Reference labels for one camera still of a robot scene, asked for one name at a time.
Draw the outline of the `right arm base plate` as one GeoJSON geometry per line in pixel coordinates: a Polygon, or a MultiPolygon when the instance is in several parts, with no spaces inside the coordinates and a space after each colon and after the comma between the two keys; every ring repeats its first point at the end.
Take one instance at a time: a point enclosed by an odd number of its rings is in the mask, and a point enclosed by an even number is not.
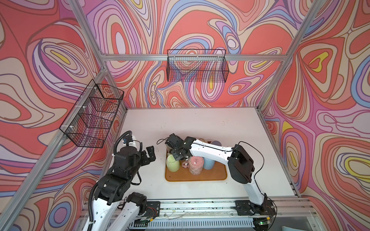
{"type": "Polygon", "coordinates": [[[239,216],[274,216],[277,213],[271,200],[265,200],[261,205],[255,205],[249,200],[236,200],[234,209],[239,216]]]}

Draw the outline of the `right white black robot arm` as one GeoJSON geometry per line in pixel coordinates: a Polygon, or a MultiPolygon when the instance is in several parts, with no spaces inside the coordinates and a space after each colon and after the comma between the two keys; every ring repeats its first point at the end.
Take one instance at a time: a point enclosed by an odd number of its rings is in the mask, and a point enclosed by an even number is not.
{"type": "Polygon", "coordinates": [[[247,215],[275,215],[272,200],[268,199],[255,178],[254,161],[241,145],[242,141],[233,147],[222,147],[203,142],[194,137],[182,140],[179,136],[171,134],[165,139],[170,155],[175,161],[182,160],[192,174],[200,174],[205,169],[205,160],[218,162],[228,167],[231,178],[243,185],[249,201],[242,206],[247,215]]]}

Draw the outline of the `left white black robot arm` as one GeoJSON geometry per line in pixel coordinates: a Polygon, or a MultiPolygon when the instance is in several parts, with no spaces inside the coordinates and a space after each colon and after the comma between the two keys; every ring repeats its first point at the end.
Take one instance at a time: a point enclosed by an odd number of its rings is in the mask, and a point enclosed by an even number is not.
{"type": "Polygon", "coordinates": [[[143,149],[132,131],[124,132],[113,147],[113,164],[93,186],[88,199],[88,219],[85,231],[125,231],[131,223],[148,224],[156,218],[159,208],[149,205],[147,197],[125,193],[135,183],[139,169],[155,161],[154,147],[143,149]]]}

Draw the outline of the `pink floral mug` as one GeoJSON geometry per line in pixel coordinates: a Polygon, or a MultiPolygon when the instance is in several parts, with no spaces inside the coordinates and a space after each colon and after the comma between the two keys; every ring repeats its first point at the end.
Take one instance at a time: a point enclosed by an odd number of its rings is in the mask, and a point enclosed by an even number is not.
{"type": "Polygon", "coordinates": [[[203,170],[203,157],[190,157],[182,162],[182,167],[187,168],[192,175],[200,175],[203,170]]]}

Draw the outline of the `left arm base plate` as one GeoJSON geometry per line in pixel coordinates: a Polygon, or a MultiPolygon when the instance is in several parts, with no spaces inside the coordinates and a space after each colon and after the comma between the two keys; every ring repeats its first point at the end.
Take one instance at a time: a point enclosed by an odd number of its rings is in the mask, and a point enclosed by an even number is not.
{"type": "Polygon", "coordinates": [[[160,201],[149,201],[146,203],[146,208],[143,212],[139,212],[140,220],[155,219],[160,215],[161,203],[160,201]]]}

